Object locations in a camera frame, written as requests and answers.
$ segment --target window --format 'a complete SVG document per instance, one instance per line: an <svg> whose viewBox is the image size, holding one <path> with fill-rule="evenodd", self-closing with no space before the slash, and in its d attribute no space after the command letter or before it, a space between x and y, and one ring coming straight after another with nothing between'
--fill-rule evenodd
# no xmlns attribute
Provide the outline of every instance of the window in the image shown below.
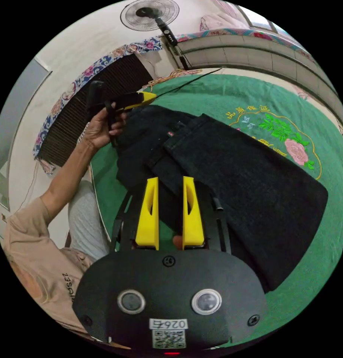
<svg viewBox="0 0 343 358"><path fill-rule="evenodd" d="M266 18L249 9L246 9L245 7L239 6L239 8L245 13L245 15L248 17L249 21L253 26L261 27L272 31L272 27L270 26Z"/></svg>
<svg viewBox="0 0 343 358"><path fill-rule="evenodd" d="M237 8L240 11L240 13L245 17L247 23L251 28L256 27L273 32L275 34L278 34L280 37L292 41L297 46L302 47L304 49L304 47L297 40L295 40L287 31L276 25L274 22L267 20L263 16L257 14L252 10L246 9L243 6L233 5L233 7Z"/></svg>

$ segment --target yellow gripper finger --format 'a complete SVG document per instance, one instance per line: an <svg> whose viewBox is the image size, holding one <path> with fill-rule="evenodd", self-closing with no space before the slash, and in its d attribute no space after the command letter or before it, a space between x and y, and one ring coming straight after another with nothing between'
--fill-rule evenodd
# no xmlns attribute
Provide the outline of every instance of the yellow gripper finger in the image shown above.
<svg viewBox="0 0 343 358"><path fill-rule="evenodd" d="M159 185L158 178L148 179L141 206L135 243L159 250Z"/></svg>
<svg viewBox="0 0 343 358"><path fill-rule="evenodd" d="M204 232L194 178L183 179L183 250L186 246L202 246Z"/></svg>

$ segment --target pink floral cloth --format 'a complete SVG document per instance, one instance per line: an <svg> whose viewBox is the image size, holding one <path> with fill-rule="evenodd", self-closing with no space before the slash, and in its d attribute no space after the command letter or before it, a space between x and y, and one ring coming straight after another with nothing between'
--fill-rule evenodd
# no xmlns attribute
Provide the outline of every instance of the pink floral cloth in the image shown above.
<svg viewBox="0 0 343 358"><path fill-rule="evenodd" d="M293 139L286 139L284 143L286 145L287 152L298 165L303 166L306 162L308 162L308 155L301 143L297 143Z"/></svg>

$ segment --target floral fabric border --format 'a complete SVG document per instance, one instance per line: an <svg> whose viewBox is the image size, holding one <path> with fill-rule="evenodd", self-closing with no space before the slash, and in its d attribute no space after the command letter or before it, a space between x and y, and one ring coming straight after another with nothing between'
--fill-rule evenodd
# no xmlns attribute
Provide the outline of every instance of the floral fabric border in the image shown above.
<svg viewBox="0 0 343 358"><path fill-rule="evenodd" d="M113 50L106 56L103 56L91 66L89 66L72 84L69 88L63 92L59 100L53 106L50 114L47 116L44 124L38 134L37 140L33 148L33 157L38 159L43 170L47 174L52 174L55 167L52 163L47 163L45 160L38 158L38 154L41 149L41 145L48 134L49 128L53 125L54 121L61 113L65 105L71 100L71 98L85 85L87 84L96 74L102 71L105 67L109 66L113 62L119 60L120 58L131 55L134 53L146 53L149 51L159 51L162 50L161 40L157 37L150 37L145 39L142 42L134 42L129 45L123 45Z"/></svg>
<svg viewBox="0 0 343 358"><path fill-rule="evenodd" d="M263 38L265 40L273 41L273 42L276 42L283 46L287 46L287 47L291 48L292 50L305 56L310 61L316 63L316 61L313 59L313 57L308 52L305 52L303 48L297 46L293 42L288 41L284 38L278 37L276 35L271 35L268 32L259 31L259 30L224 28L224 29L218 29L218 30L200 31L200 32L196 32L194 34L182 34L182 35L176 36L176 38L177 38L178 42L183 42L183 41L192 40L194 38L199 38L199 37L220 36L220 35L239 35L239 36L253 36L253 37Z"/></svg>

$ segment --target person's hand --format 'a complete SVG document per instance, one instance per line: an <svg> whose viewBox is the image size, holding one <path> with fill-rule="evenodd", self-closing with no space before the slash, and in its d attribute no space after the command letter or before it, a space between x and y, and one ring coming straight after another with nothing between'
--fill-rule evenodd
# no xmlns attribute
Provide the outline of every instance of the person's hand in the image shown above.
<svg viewBox="0 0 343 358"><path fill-rule="evenodd" d="M92 143L97 150L110 143L110 136L122 133L127 115L124 112L118 115L111 128L108 128L107 117L108 112L103 108L92 118L84 134L84 139Z"/></svg>

